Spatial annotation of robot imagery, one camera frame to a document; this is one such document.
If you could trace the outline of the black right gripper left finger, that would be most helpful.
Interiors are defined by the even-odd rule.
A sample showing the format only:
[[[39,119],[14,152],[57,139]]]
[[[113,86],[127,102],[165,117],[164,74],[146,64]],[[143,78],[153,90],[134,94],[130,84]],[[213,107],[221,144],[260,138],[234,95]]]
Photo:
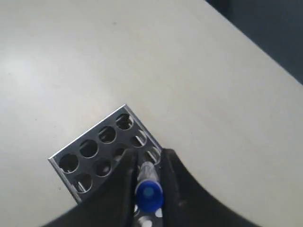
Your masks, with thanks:
[[[138,152],[127,149],[120,163],[93,194],[45,227],[131,227]]]

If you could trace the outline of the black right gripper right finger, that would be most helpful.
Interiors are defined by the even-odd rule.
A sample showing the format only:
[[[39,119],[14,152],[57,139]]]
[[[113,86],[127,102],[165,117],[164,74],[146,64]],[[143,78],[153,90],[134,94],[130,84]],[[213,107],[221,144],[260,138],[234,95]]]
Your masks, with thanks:
[[[160,159],[160,183],[165,227],[254,227],[255,224],[226,207],[205,190],[173,149]]]

